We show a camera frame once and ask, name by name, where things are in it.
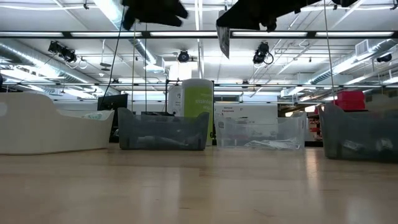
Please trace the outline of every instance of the gray plastic bin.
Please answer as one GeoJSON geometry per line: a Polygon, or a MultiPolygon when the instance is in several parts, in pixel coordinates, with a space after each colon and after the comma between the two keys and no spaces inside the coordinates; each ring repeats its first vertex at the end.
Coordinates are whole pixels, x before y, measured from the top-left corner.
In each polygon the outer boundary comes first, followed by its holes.
{"type": "Polygon", "coordinates": [[[204,150],[209,113],[197,118],[133,115],[118,109],[119,145],[123,150],[204,150]]]}
{"type": "Polygon", "coordinates": [[[275,118],[273,123],[258,124],[215,117],[217,148],[219,149],[304,149],[306,113],[290,118],[275,118]]]}
{"type": "Polygon", "coordinates": [[[346,113],[331,103],[318,109],[327,158],[398,161],[397,111],[346,113]]]}

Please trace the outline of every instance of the black monitor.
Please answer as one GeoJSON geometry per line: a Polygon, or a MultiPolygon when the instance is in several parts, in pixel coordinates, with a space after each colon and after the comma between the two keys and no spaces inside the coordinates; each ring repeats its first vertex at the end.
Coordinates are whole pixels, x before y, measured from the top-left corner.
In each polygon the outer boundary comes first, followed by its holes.
{"type": "Polygon", "coordinates": [[[97,110],[114,110],[112,132],[119,128],[118,108],[127,108],[128,94],[104,96],[98,98],[97,110]]]}

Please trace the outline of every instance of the ceiling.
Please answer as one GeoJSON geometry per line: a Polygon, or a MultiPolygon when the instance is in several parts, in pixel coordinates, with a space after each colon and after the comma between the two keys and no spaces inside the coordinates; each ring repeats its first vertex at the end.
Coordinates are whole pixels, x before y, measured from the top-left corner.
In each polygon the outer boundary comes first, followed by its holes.
{"type": "MultiPolygon", "coordinates": [[[[82,6],[84,0],[8,0],[0,2],[0,6],[24,6],[24,7],[60,7],[60,4],[68,6],[82,6]]],[[[190,17],[184,20],[182,27],[169,27],[157,24],[139,24],[137,31],[143,30],[196,30],[194,0],[182,1],[190,11],[190,17]]],[[[236,1],[228,1],[229,6],[236,1]]],[[[75,30],[75,31],[109,31],[117,30],[109,19],[95,8],[93,1],[88,1],[91,9],[73,9],[68,11],[26,11],[0,7],[0,30],[75,30]]],[[[203,0],[203,30],[215,30],[215,22],[218,18],[218,10],[223,8],[224,1],[203,0]]],[[[278,18],[277,30],[325,30],[325,15],[321,7],[323,1],[311,6],[314,11],[303,10],[300,14],[290,13],[278,18]]],[[[367,0],[363,1],[358,10],[349,12],[347,9],[326,10],[326,18],[330,30],[398,30],[396,22],[398,9],[369,10],[377,7],[392,7],[392,0],[367,0]]],[[[42,52],[49,54],[50,39],[21,39],[22,43],[42,52]]],[[[113,53],[117,40],[106,40],[103,58],[101,59],[101,40],[59,40],[70,49],[75,49],[76,54],[88,61],[89,66],[80,72],[101,82],[109,81],[109,72],[102,72],[100,62],[112,63],[113,53]]],[[[142,40],[147,48],[156,55],[164,57],[166,66],[175,63],[175,52],[182,49],[188,50],[189,54],[198,57],[198,42],[196,39],[148,39],[142,40]]],[[[328,43],[326,40],[261,40],[261,39],[231,39],[230,59],[221,53],[219,42],[216,39],[202,39],[204,53],[204,78],[216,82],[241,82],[248,79],[250,82],[265,83],[300,83],[301,74],[313,74],[329,66],[328,43]],[[257,69],[252,63],[254,50],[261,41],[267,41],[273,49],[275,61],[272,65],[257,69]],[[308,45],[312,46],[303,52],[308,45]]],[[[332,61],[344,57],[355,50],[355,45],[363,39],[330,40],[330,53],[332,61]]],[[[144,82],[142,77],[148,78],[148,82],[164,82],[163,73],[145,74],[144,62],[139,57],[134,60],[132,45],[128,40],[120,40],[118,46],[118,57],[116,57],[113,77],[120,78],[122,82],[131,82],[133,69],[135,82],[144,82]]],[[[377,64],[377,68],[387,66],[377,64]]],[[[369,72],[371,63],[358,65],[349,71],[353,78],[369,72]]],[[[193,71],[194,77],[199,77],[198,70],[193,71]]]]}

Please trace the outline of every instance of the plastic storage container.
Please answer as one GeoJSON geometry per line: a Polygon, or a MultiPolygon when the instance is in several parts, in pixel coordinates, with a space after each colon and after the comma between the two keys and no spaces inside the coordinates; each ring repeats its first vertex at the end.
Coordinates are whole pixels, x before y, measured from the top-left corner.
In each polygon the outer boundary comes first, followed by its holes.
{"type": "Polygon", "coordinates": [[[290,118],[276,118],[274,124],[256,124],[217,115],[217,147],[271,150],[304,149],[306,113],[290,118]]]}
{"type": "Polygon", "coordinates": [[[398,111],[345,113],[331,103],[318,109],[327,158],[398,161],[398,111]]]}
{"type": "Polygon", "coordinates": [[[123,150],[204,150],[209,113],[197,118],[133,115],[119,108],[119,145],[123,150]]]}

